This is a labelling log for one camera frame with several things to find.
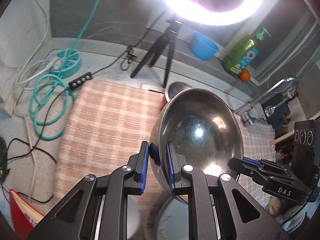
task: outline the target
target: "checkered cloth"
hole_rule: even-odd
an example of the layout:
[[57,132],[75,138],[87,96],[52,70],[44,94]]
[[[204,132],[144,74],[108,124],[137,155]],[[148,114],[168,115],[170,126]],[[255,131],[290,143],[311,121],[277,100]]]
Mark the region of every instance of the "checkered cloth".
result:
[[[87,174],[110,174],[127,164],[148,141],[162,109],[163,95],[104,81],[86,82],[75,102],[63,134],[55,179],[61,199]],[[144,194],[134,197],[142,223],[153,200],[163,191],[150,164]],[[144,239],[143,230],[134,240]]]
[[[254,125],[245,127],[241,117],[235,116],[241,131],[243,155],[253,160],[275,161],[275,131],[272,126],[256,122]],[[261,206],[265,207],[268,204],[271,195],[264,193],[261,190],[262,186],[253,182],[250,177],[240,175],[238,182]]]

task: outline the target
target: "screw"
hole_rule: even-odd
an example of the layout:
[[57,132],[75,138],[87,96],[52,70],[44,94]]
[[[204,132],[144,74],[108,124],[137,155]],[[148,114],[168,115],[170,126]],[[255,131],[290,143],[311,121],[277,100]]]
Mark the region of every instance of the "screw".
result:
[[192,170],[193,170],[193,167],[192,167],[191,165],[184,165],[184,166],[183,166],[183,169],[184,169],[185,171],[192,171]]
[[123,171],[131,171],[132,167],[130,165],[125,165],[125,166],[122,167],[122,170]]
[[229,180],[231,180],[231,177],[229,174],[222,174],[221,179],[224,181],[229,181]]
[[86,181],[93,181],[94,180],[94,175],[93,174],[89,174],[89,175],[85,176],[84,179]]

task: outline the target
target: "black cable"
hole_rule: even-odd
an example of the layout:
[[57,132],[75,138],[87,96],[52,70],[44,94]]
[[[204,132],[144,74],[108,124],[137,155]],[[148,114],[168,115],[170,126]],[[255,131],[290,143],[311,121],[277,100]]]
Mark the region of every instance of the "black cable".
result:
[[314,190],[315,190],[315,189],[313,189],[313,190],[311,191],[311,194],[309,195],[307,201],[302,205],[302,207],[301,207],[297,212],[295,212],[295,214],[294,214],[293,216],[289,217],[286,221],[282,222],[282,223],[281,223],[281,226],[283,226],[285,223],[287,223],[288,221],[290,221],[291,219],[293,219],[296,215],[298,215],[298,214],[301,212],[301,210],[302,210],[302,209],[307,205],[307,203],[309,202],[309,200],[310,200],[310,198],[311,198]]
[[[19,138],[13,138],[13,139],[10,141],[9,145],[8,145],[7,152],[8,152],[8,149],[9,149],[11,143],[12,143],[13,141],[15,141],[15,140],[17,140],[17,141],[19,141],[19,142],[21,142],[21,143],[23,143],[23,144],[25,144],[25,145],[29,145],[27,142],[25,142],[25,141],[23,141],[23,140],[21,140],[21,139],[19,139]],[[47,154],[47,155],[54,161],[54,163],[57,164],[57,160],[56,160],[50,153],[48,153],[46,150],[41,149],[41,148],[38,148],[38,147],[35,147],[35,146],[32,146],[32,147],[33,147],[33,149],[39,150],[39,151]]]
[[93,72],[92,75],[95,75],[95,74],[97,74],[98,72],[100,72],[100,71],[102,71],[102,70],[105,70],[105,69],[111,67],[111,66],[112,66],[114,63],[116,63],[126,52],[128,53],[128,52],[131,51],[131,49],[137,47],[137,46],[144,40],[144,38],[149,34],[149,32],[151,31],[151,29],[153,28],[153,26],[158,22],[158,20],[164,15],[164,13],[165,13],[166,11],[167,11],[167,9],[164,10],[161,14],[159,14],[159,16],[153,21],[153,23],[149,26],[149,28],[147,28],[147,30],[145,31],[144,35],[140,38],[140,40],[139,40],[134,46],[128,46],[128,47],[126,48],[126,50],[125,50],[124,52],[122,52],[121,55],[118,56],[110,65],[108,65],[108,66],[106,66],[106,67],[103,67],[103,68],[97,70],[96,72]]
[[[3,184],[1,184],[1,186],[2,186],[2,192],[3,192],[3,190],[5,190],[8,194],[10,193],[8,190],[5,189],[5,187],[3,186]],[[25,197],[28,197],[27,194],[24,194],[24,193],[19,192],[19,191],[17,192],[17,194],[20,194],[20,195],[23,195],[23,196],[25,196]],[[5,196],[5,194],[4,194],[4,197],[5,197],[5,199],[7,200],[7,202],[10,204],[10,202],[9,202],[9,200],[7,199],[7,197]],[[46,200],[46,201],[40,201],[40,200],[37,200],[37,199],[31,197],[32,200],[37,201],[37,202],[42,203],[42,204],[48,203],[50,200],[52,200],[52,198],[53,198],[53,194],[52,194],[51,197],[50,197],[48,200]]]
[[[133,54],[134,49],[132,46],[128,46],[126,52],[127,52],[127,57],[120,63],[120,68],[123,71],[128,70],[130,68],[130,64],[137,59],[137,56]],[[123,68],[123,63],[126,60],[128,61],[128,66],[126,68]]]
[[[44,127],[45,127],[45,123],[46,123],[46,121],[47,121],[47,118],[48,118],[48,115],[49,115],[49,112],[50,112],[50,109],[51,109],[53,103],[57,100],[57,98],[58,98],[63,92],[67,91],[68,89],[69,89],[69,88],[61,91],[61,92],[55,97],[55,99],[52,101],[52,103],[50,104],[49,109],[48,109],[48,111],[47,111],[47,113],[46,113],[46,115],[45,115],[45,118],[44,118],[44,125],[43,125],[43,127],[42,127],[40,136],[39,136],[36,144],[32,147],[32,149],[31,149],[28,153],[26,153],[26,154],[19,155],[19,156],[15,156],[15,157],[12,157],[12,158],[9,158],[9,159],[4,160],[4,161],[1,163],[0,167],[2,167],[5,162],[11,161],[11,160],[14,160],[14,159],[17,159],[17,158],[22,158],[22,157],[25,157],[25,156],[29,155],[34,149],[37,148],[36,146],[37,146],[37,144],[39,143],[39,141],[40,141],[40,139],[41,139],[41,136],[42,136],[42,134],[43,134]],[[7,147],[7,151],[8,151],[8,149],[9,149],[11,143],[12,143],[15,139],[11,140],[11,142],[9,143],[9,145],[8,145],[8,147]],[[51,154],[49,154],[48,152],[46,152],[45,150],[40,149],[40,148],[38,148],[38,150],[43,151],[44,153],[48,154],[48,155],[54,160],[54,162],[57,163],[57,161],[55,160],[55,158],[53,158],[53,156],[52,156]],[[4,175],[4,176],[7,176],[7,175],[9,174],[9,172],[10,172],[10,169],[7,169],[7,171],[5,172],[5,175]],[[6,192],[8,192],[8,191],[7,191],[7,190],[4,188],[4,186],[3,186],[3,180],[1,180],[1,189],[2,189],[2,192],[3,192],[3,195],[4,195],[5,199],[7,200],[8,203],[10,203],[9,200],[7,199],[7,197],[5,196],[5,193],[4,193],[4,190],[5,190]]]
[[11,158],[9,158],[9,159],[6,159],[5,161],[3,161],[3,163],[1,163],[0,167],[2,167],[5,162],[11,161],[11,160],[14,160],[14,159],[17,159],[17,158],[22,158],[22,157],[25,157],[25,156],[29,155],[29,154],[36,148],[36,146],[37,146],[37,144],[39,143],[39,141],[40,141],[40,139],[41,139],[41,136],[42,136],[42,134],[43,134],[44,127],[45,127],[45,123],[46,123],[46,121],[47,121],[48,114],[49,114],[49,111],[50,111],[53,103],[57,100],[57,98],[58,98],[63,92],[65,92],[65,91],[68,90],[68,89],[69,89],[69,88],[67,88],[67,89],[63,90],[62,92],[60,92],[60,93],[56,96],[56,98],[52,101],[52,103],[50,104],[49,109],[48,109],[48,111],[47,111],[47,113],[46,113],[46,115],[45,115],[45,118],[44,118],[44,125],[43,125],[43,127],[42,127],[40,136],[39,136],[36,144],[32,147],[32,149],[31,149],[29,152],[27,152],[26,154],[19,155],[19,156],[15,156],[15,157],[11,157]]
[[[28,197],[27,194],[24,194],[24,193],[22,193],[22,192],[17,192],[17,193],[20,194],[20,195],[23,195],[23,196],[25,196],[25,197]],[[31,197],[32,200],[37,201],[37,202],[42,203],[42,204],[48,203],[50,200],[52,200],[52,198],[53,198],[53,194],[52,194],[51,197],[50,197],[48,200],[46,200],[46,201],[40,201],[40,200],[37,200],[37,199]]]

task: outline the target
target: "white cable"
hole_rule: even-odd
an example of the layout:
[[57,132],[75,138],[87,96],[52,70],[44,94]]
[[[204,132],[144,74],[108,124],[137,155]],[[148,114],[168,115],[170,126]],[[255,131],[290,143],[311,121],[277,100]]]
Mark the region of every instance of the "white cable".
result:
[[[26,116],[23,116],[25,123],[26,123],[26,127],[27,127],[27,132],[28,132],[28,139],[29,139],[29,146],[30,146],[30,150],[32,150],[32,141],[31,141],[31,135],[30,135],[30,129],[29,129],[29,125],[28,125],[28,120]],[[34,168],[33,168],[33,175],[32,175],[32,181],[31,181],[31,185],[30,185],[30,189],[29,189],[29,193],[28,193],[28,203],[30,204],[31,201],[31,195],[32,195],[32,191],[33,191],[33,187],[35,185],[35,181],[36,181],[36,173],[37,173],[37,163],[36,163],[36,157],[34,152],[31,152],[32,155],[32,159],[33,159],[33,164],[34,164]]]
[[[47,23],[46,25],[46,31],[45,31],[45,35],[42,39],[42,41],[40,42],[40,44],[38,45],[38,47],[36,48],[36,50],[31,54],[31,56],[29,57],[29,59],[26,61],[26,63],[24,64],[24,66],[22,67],[22,69],[20,70],[19,74],[17,75],[17,78],[16,78],[16,81],[15,81],[15,85],[18,85],[18,83],[20,83],[20,77],[21,77],[21,74],[24,72],[25,68],[27,67],[27,65],[29,64],[30,60],[34,57],[34,55],[38,52],[39,48],[42,46],[42,44],[44,43],[48,33],[49,33],[49,15],[47,14],[47,12],[45,11],[44,7],[39,3],[38,0],[36,0],[36,3],[37,5],[40,7],[40,9],[42,10],[43,14],[44,14],[44,18],[45,18],[45,21]],[[33,90],[33,88],[26,88],[26,87],[23,87],[21,86],[21,88],[23,90]]]
[[[43,83],[41,83],[39,85],[39,87],[41,87],[42,85],[46,84],[48,81],[49,81],[50,77],[48,77]],[[26,91],[33,91],[33,88],[27,88],[27,87],[21,87],[23,90],[26,90]]]
[[[43,60],[39,60],[37,61],[36,63],[30,65],[26,71],[24,73],[22,73],[22,75],[20,76],[19,79],[21,79],[33,66],[39,64],[39,63],[43,63],[43,62],[49,62],[47,59],[43,59]],[[44,73],[45,71],[47,71],[47,68],[44,68],[43,70],[41,70],[40,72],[38,72],[37,74],[34,74],[33,76],[31,76],[30,78],[24,80],[24,81],[21,81],[21,82],[17,82],[18,80],[16,79],[16,82],[15,82],[15,85],[17,86],[21,86],[21,85],[24,85],[26,83],[28,83],[29,81],[31,81],[32,79],[36,78],[37,76],[41,75],[42,73]]]
[[[19,72],[19,74],[18,74],[18,76],[17,76],[17,78],[16,78],[16,83],[19,83],[19,82],[20,82],[20,77],[23,76],[23,75],[21,76],[21,74],[25,71],[25,69],[26,69],[27,65],[29,64],[30,60],[31,60],[31,59],[34,57],[34,55],[38,52],[39,48],[42,46],[42,44],[44,43],[44,41],[45,41],[45,39],[46,39],[46,37],[47,37],[47,35],[48,35],[48,33],[49,33],[49,21],[48,21],[49,16],[47,15],[47,13],[46,13],[45,9],[43,8],[43,6],[38,2],[38,0],[36,0],[36,3],[37,3],[38,6],[41,8],[41,10],[42,10],[42,12],[43,12],[43,14],[44,14],[44,17],[45,17],[45,20],[46,20],[46,23],[47,23],[47,25],[46,25],[46,31],[45,31],[45,35],[44,35],[42,41],[40,42],[40,44],[38,45],[38,47],[36,48],[36,50],[31,54],[31,56],[29,57],[29,59],[26,61],[25,65],[23,66],[23,68],[22,68],[21,71]],[[44,61],[38,61],[37,63],[33,64],[31,67],[33,67],[34,65],[39,64],[39,63],[41,63],[41,62],[44,62]],[[33,90],[33,88],[31,89],[31,88],[26,88],[26,87],[23,87],[23,86],[21,86],[21,88],[22,88],[23,90]],[[13,108],[13,112],[14,112],[14,114],[15,114],[16,116],[18,116],[18,117],[20,117],[20,118],[24,118],[25,123],[26,123],[26,127],[27,127],[29,147],[30,147],[30,149],[32,149],[33,147],[32,147],[32,140],[31,140],[30,129],[29,129],[29,125],[28,125],[28,119],[27,119],[27,116],[18,114],[18,112],[16,111],[17,103],[15,104],[15,106],[14,106],[14,108]],[[30,203],[30,201],[31,201],[31,195],[32,195],[33,187],[34,187],[34,184],[35,184],[35,181],[36,181],[36,170],[37,170],[36,157],[35,157],[35,154],[34,154],[33,151],[31,152],[31,155],[32,155],[33,163],[34,163],[34,169],[33,169],[32,181],[31,181],[31,185],[30,185],[30,189],[29,189],[29,193],[28,193],[28,203]]]

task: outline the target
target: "gray plaid towel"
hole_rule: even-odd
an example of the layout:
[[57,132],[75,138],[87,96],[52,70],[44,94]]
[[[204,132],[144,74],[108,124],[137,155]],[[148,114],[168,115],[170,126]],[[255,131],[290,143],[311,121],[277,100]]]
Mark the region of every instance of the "gray plaid towel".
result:
[[[243,155],[254,160],[266,159],[275,161],[275,131],[272,126],[255,123],[250,127],[245,127],[241,117],[236,114],[235,117],[241,130]],[[250,177],[241,175],[238,182],[263,208],[268,204],[271,195],[264,193],[262,186],[254,183]]]

